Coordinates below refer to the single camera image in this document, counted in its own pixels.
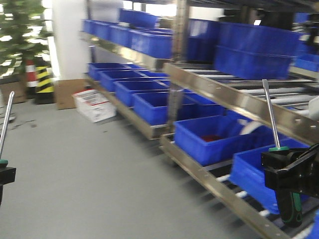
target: green plant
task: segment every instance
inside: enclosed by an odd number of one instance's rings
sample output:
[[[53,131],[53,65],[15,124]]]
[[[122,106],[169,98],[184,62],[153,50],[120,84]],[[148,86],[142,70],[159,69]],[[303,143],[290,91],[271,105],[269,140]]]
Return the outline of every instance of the green plant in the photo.
[[[48,54],[44,10],[41,0],[0,0],[0,76],[23,73],[26,60]]]

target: traffic cone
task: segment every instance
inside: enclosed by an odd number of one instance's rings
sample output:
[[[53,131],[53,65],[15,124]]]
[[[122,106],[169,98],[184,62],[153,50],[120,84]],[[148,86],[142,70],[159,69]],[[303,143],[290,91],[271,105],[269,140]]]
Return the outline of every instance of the traffic cone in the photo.
[[[26,86],[27,86],[27,97],[28,99],[33,99],[35,97],[35,88],[38,84],[38,80],[36,77],[35,65],[33,60],[27,60],[25,66],[26,72]]]
[[[36,68],[38,85],[35,89],[34,103],[37,105],[54,103],[54,87],[46,66]]]

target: gray floor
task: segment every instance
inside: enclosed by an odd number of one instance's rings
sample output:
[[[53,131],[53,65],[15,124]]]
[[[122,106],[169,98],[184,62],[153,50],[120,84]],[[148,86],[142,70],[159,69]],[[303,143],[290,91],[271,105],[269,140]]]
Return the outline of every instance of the gray floor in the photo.
[[[125,119],[96,125],[31,103],[13,111],[3,158],[17,175],[4,187],[0,239],[258,238]]]

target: cardboard box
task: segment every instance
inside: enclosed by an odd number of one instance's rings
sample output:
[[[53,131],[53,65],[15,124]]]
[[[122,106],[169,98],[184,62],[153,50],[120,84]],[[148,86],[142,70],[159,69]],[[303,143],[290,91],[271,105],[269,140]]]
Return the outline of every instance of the cardboard box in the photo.
[[[57,109],[75,108],[72,94],[84,90],[85,86],[85,79],[56,81],[54,83],[54,94]]]
[[[14,99],[13,99],[14,104],[26,102],[25,87],[23,86],[23,83],[20,81],[7,83],[7,84],[1,84],[0,90],[3,95],[3,101],[5,105],[8,102],[9,94],[11,91],[14,91]]]

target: blue storage crate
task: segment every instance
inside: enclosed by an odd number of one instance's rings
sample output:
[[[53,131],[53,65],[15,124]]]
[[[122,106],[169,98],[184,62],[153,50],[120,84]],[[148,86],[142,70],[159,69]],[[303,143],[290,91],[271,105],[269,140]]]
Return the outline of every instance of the blue storage crate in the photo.
[[[134,111],[150,125],[167,123],[168,116],[168,93],[143,93],[134,94]],[[184,97],[182,107],[178,111],[178,120],[194,117],[195,103]]]
[[[163,79],[165,77],[169,77],[168,74],[162,73],[162,72],[151,72],[151,71],[142,71],[142,74],[149,76],[149,77],[162,77]]]
[[[285,139],[281,143],[290,148],[308,147],[294,139]],[[235,154],[229,180],[260,202],[270,213],[279,214],[275,191],[265,186],[264,168],[261,165],[261,153],[267,152],[271,147],[275,146]]]
[[[220,22],[202,19],[190,19],[188,36],[198,39],[217,41],[220,33]]]
[[[298,12],[295,14],[294,23],[302,23],[309,20],[309,14],[308,13],[301,13]]]
[[[124,66],[128,66],[133,70],[145,70],[145,68],[138,66],[138,65],[135,65],[135,64],[124,64]]]
[[[221,116],[224,114],[225,108],[215,102],[204,98],[196,93],[188,93],[186,97],[196,102],[196,117]]]
[[[136,78],[145,78],[146,81],[149,79],[137,71],[101,71],[98,74],[99,79],[101,80],[101,85],[110,92],[115,91],[114,83],[116,81],[130,81],[132,78],[136,81]]]
[[[155,27],[158,16],[143,12],[120,9],[120,22],[127,22],[134,26]]]
[[[301,57],[307,54],[314,54],[316,55],[317,50],[314,46],[308,46],[304,41],[299,41],[297,50],[296,50],[296,56]]]
[[[164,84],[167,87],[170,86],[170,81],[169,80],[155,80],[156,82],[159,82],[160,84]]]
[[[110,40],[111,29],[110,26],[117,25],[117,23],[112,22],[97,22],[95,23],[95,35],[104,40]]]
[[[118,25],[110,26],[110,30],[112,42],[128,48],[132,47],[132,30]]]
[[[89,63],[89,76],[94,80],[99,81],[100,76],[99,71],[109,71],[109,70],[130,70],[129,66],[125,66],[119,63]]]
[[[271,56],[233,50],[218,46],[214,66],[216,70],[246,80],[286,79],[293,57]]]
[[[307,54],[298,58],[295,66],[309,71],[319,71],[319,55]]]
[[[216,52],[217,40],[188,38],[187,59],[189,61],[212,62]]]
[[[314,226],[306,239],[318,239],[319,238],[319,211],[316,212]]]
[[[245,120],[247,123],[252,121],[252,119],[231,110],[226,110],[225,115],[234,120],[239,120],[239,119]]]
[[[146,55],[170,59],[172,57],[172,36],[142,33],[143,50]]]
[[[115,95],[126,106],[132,107],[133,94],[167,92],[168,88],[155,81],[116,82]]]
[[[258,128],[256,133],[239,135],[244,126],[238,120],[227,116],[188,119],[174,124],[176,145],[203,166],[230,159],[235,153],[273,142],[272,132],[265,126]],[[222,139],[206,142],[201,138],[206,135],[217,135]]]
[[[84,32],[92,34],[92,35],[95,34],[95,30],[94,30],[95,24],[93,20],[83,19],[82,25],[83,25],[82,28]]]
[[[250,24],[223,22],[218,45],[251,53],[294,56],[300,33]]]
[[[131,30],[132,34],[132,49],[138,52],[143,50],[143,31],[140,30]]]

